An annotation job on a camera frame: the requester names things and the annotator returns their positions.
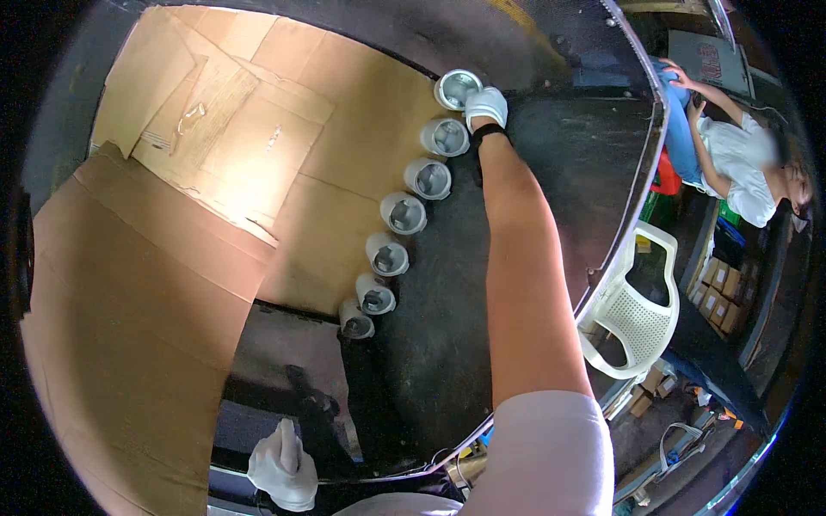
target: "gloved hand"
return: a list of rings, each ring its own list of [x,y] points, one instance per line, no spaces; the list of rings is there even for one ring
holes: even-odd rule
[[[316,506],[316,464],[304,452],[291,419],[282,419],[272,435],[255,445],[247,476],[282,509],[300,513]]]
[[[508,103],[502,96],[502,92],[493,86],[488,86],[479,93],[470,95],[465,101],[465,121],[468,123],[471,134],[473,134],[473,127],[470,120],[474,116],[489,116],[504,129],[508,119]]]

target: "sleeve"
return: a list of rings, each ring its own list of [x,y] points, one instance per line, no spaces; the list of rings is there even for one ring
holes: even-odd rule
[[[744,131],[749,133],[750,135],[758,132],[760,129],[763,128],[762,125],[758,124],[756,120],[752,118],[747,112],[743,111],[743,122],[740,124]]]
[[[766,227],[777,209],[774,199],[771,197],[757,196],[736,182],[731,183],[726,203],[731,211],[739,214],[746,222],[758,228]]]
[[[487,468],[461,516],[610,516],[614,452],[593,398],[530,392],[502,403]]]

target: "small cardboard box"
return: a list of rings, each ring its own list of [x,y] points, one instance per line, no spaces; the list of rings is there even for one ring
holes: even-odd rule
[[[648,373],[648,376],[645,377],[643,383],[640,384],[643,388],[653,394],[657,387],[662,383],[663,374],[662,371],[657,369],[656,367],[652,367],[651,371]]]
[[[720,323],[720,331],[725,334],[730,334],[737,328],[737,323],[740,316],[740,307],[735,305],[734,303],[729,305],[729,309],[726,311],[725,317],[723,318],[723,322]]]
[[[705,269],[705,274],[703,274],[703,283],[706,285],[711,285],[711,282],[714,280],[714,274],[717,272],[717,267],[719,267],[720,261],[717,258],[712,258],[709,260],[709,266]]]
[[[697,287],[697,290],[694,291],[694,295],[691,297],[691,303],[693,303],[694,306],[699,307],[700,303],[703,302],[703,298],[705,297],[705,293],[707,291],[709,291],[709,286],[701,284]]]
[[[661,398],[665,398],[674,390],[676,386],[676,376],[668,376],[662,383],[657,387],[657,394],[660,395]]]
[[[634,405],[631,406],[631,414],[634,415],[635,418],[640,418],[643,416],[648,407],[651,406],[651,398],[647,395],[643,395],[639,400],[637,400]]]
[[[729,300],[724,297],[720,297],[717,300],[717,304],[714,305],[714,309],[711,311],[709,320],[719,327],[723,323],[723,319],[725,319],[725,314],[729,309],[730,304],[731,303],[729,303]]]
[[[705,292],[705,296],[703,297],[703,302],[700,305],[700,313],[706,319],[711,318],[711,311],[717,306],[717,301],[722,297],[722,295],[717,292],[717,289],[713,287],[709,287],[708,290]]]
[[[725,284],[723,285],[723,290],[721,293],[726,299],[730,301],[735,301],[735,296],[737,295],[738,285],[740,284],[741,274],[740,271],[736,268],[730,267],[729,268],[729,275],[725,279]]]
[[[729,275],[729,265],[726,262],[717,262],[717,270],[714,272],[714,277],[711,278],[711,286],[722,291],[725,286],[726,277]]]

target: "cardboard sheet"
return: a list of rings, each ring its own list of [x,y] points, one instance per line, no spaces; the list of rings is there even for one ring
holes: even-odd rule
[[[381,201],[406,189],[410,161],[439,158],[422,148],[419,133],[430,119],[453,115],[414,69],[328,32],[298,82],[336,105],[301,173]]]
[[[92,142],[111,141],[128,157],[140,133],[194,67],[173,17],[163,9],[145,11],[107,76]]]
[[[385,228],[375,201],[298,174],[273,227],[278,252],[257,297],[337,314],[355,296],[356,277],[370,271],[367,237]]]
[[[279,253],[258,297],[336,314],[354,296],[357,275],[369,271],[366,238],[386,229],[378,202],[405,190],[406,165],[428,156],[421,127],[450,114],[435,101],[433,81],[414,69],[286,18],[273,25],[252,64],[270,72],[269,80],[295,79],[335,104],[273,226]]]
[[[202,514],[221,389],[274,255],[112,144],[35,218],[21,325],[46,415],[104,510]]]
[[[301,72],[326,34],[312,25],[280,17],[251,60],[280,78],[300,83]],[[336,83],[337,77],[328,75],[327,80]]]
[[[153,146],[160,147],[168,153],[172,152],[175,131],[183,114],[188,109],[189,97],[192,95],[192,88],[201,76],[201,72],[207,65],[208,57],[205,55],[195,55],[195,67],[189,72],[186,78],[178,85],[163,105],[152,117],[150,123],[140,135]]]
[[[181,19],[173,20],[188,48],[203,54],[206,63],[191,87],[182,85],[175,92],[191,91],[183,104],[186,108],[178,107],[180,97],[173,95],[153,119],[152,135],[145,134],[135,147],[135,157],[215,213],[275,245],[269,231],[333,106],[310,89],[277,78],[242,58],[236,61],[216,46],[215,41],[225,41],[218,36],[224,33],[219,30],[221,23],[237,28],[248,14],[255,15],[255,20],[265,15],[191,6],[174,12],[211,34],[213,41]],[[259,20],[258,25],[266,24]],[[190,111],[199,103],[206,115],[182,136],[169,146],[154,140],[157,133],[168,134],[177,127],[180,111]]]

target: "cardboard box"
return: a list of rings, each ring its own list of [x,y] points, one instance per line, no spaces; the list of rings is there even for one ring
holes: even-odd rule
[[[703,274],[703,283],[706,285],[711,285],[711,282],[714,280],[714,274],[717,272],[717,267],[719,267],[720,261],[717,258],[712,257],[709,260],[709,265],[705,269],[705,274]]]
[[[224,380],[275,250],[114,144],[34,226],[21,331],[66,457],[107,514],[203,514]]]
[[[726,311],[723,322],[720,323],[720,331],[731,334],[736,328],[740,319],[740,307],[732,303]]]
[[[700,307],[700,303],[703,301],[703,298],[705,298],[705,293],[707,291],[709,291],[708,285],[700,284],[700,286],[697,287],[694,291],[694,295],[691,297],[691,302],[694,306],[697,306],[698,308]]]
[[[662,371],[656,367],[652,367],[651,371],[648,372],[648,376],[645,377],[645,380],[643,380],[643,383],[640,385],[643,386],[646,391],[653,394],[657,390],[660,383],[662,383],[663,377],[664,375],[662,374]]]
[[[657,394],[659,394],[661,398],[665,398],[672,393],[674,387],[676,387],[676,376],[668,376],[657,387]]]
[[[729,300],[721,296],[717,300],[717,304],[714,305],[714,309],[711,311],[709,321],[719,327],[723,323],[723,319],[725,319],[725,314],[729,309],[729,304]]]
[[[717,306],[717,301],[722,297],[722,295],[717,292],[717,289],[713,287],[709,287],[708,290],[705,292],[705,297],[703,297],[703,304],[700,305],[700,313],[706,319],[711,318],[711,311]]]
[[[634,415],[635,418],[642,417],[648,407],[652,404],[651,398],[648,395],[643,395],[639,400],[636,401],[631,406],[631,414]]]
[[[723,290],[720,291],[723,296],[725,296],[730,301],[735,301],[735,296],[738,292],[738,285],[740,284],[741,274],[740,271],[730,267],[729,274],[725,278],[725,284],[723,285]]]
[[[726,262],[717,262],[717,270],[714,271],[714,277],[711,279],[711,286],[722,291],[725,286],[726,277],[729,274],[729,265]]]

